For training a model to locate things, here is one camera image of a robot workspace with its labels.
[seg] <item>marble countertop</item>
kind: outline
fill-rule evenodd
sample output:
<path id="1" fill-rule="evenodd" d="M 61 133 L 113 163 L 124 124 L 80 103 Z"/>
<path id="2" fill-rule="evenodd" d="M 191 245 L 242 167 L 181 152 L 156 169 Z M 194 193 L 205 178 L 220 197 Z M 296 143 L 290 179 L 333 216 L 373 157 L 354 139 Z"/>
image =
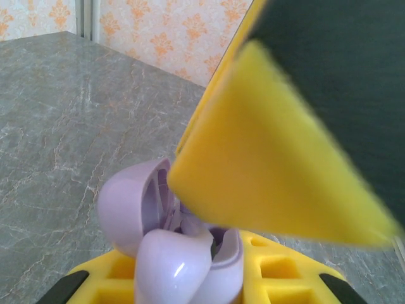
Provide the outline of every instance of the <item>marble countertop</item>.
<path id="1" fill-rule="evenodd" d="M 35 303 L 110 245 L 103 183 L 173 151 L 204 89 L 69 33 L 0 43 L 0 303 Z M 394 250 L 269 236 L 340 270 L 369 304 L 399 304 Z"/>

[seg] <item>orange floral pattern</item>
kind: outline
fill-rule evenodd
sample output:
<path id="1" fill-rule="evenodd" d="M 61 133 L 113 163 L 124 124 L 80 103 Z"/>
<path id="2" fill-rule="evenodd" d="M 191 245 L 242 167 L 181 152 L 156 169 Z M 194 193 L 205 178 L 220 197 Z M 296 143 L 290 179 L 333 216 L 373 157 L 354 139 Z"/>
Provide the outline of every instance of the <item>orange floral pattern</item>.
<path id="1" fill-rule="evenodd" d="M 206 86 L 251 2 L 101 0 L 96 42 Z"/>
<path id="2" fill-rule="evenodd" d="M 63 30 L 76 33 L 75 5 L 76 0 L 0 1 L 0 41 Z"/>

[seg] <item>marble veining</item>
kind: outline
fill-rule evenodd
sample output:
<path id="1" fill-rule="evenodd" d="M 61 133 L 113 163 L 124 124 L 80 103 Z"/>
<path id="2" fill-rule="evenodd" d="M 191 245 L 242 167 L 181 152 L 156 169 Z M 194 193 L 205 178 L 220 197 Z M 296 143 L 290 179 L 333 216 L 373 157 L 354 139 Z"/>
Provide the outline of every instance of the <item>marble veining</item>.
<path id="1" fill-rule="evenodd" d="M 0 43 L 0 303 L 35 303 L 110 250 L 102 184 L 169 156 L 204 89 L 67 32 Z M 369 304 L 403 303 L 394 250 L 268 236 L 340 270 Z"/>

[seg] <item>wallpaper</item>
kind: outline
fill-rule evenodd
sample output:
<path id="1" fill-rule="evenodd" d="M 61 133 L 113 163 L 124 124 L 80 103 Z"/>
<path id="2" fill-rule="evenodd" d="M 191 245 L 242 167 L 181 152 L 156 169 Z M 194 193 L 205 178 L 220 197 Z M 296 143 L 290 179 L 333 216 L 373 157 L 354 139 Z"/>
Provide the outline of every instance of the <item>wallpaper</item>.
<path id="1" fill-rule="evenodd" d="M 206 86 L 252 0 L 100 0 L 96 42 Z"/>
<path id="2" fill-rule="evenodd" d="M 75 0 L 0 0 L 0 41 L 64 30 L 76 34 Z"/>

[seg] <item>yellow plastic base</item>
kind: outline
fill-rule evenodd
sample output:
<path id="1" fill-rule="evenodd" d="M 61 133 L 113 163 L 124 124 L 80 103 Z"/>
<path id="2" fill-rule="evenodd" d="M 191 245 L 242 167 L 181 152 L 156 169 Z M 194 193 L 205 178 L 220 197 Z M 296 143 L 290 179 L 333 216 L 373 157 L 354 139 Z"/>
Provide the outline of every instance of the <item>yellow plastic base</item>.
<path id="1" fill-rule="evenodd" d="M 235 304 L 339 304 L 319 274 L 343 279 L 334 269 L 265 237 L 241 231 L 244 287 Z M 113 250 L 70 273 L 90 273 L 68 304 L 134 304 L 135 260 Z"/>

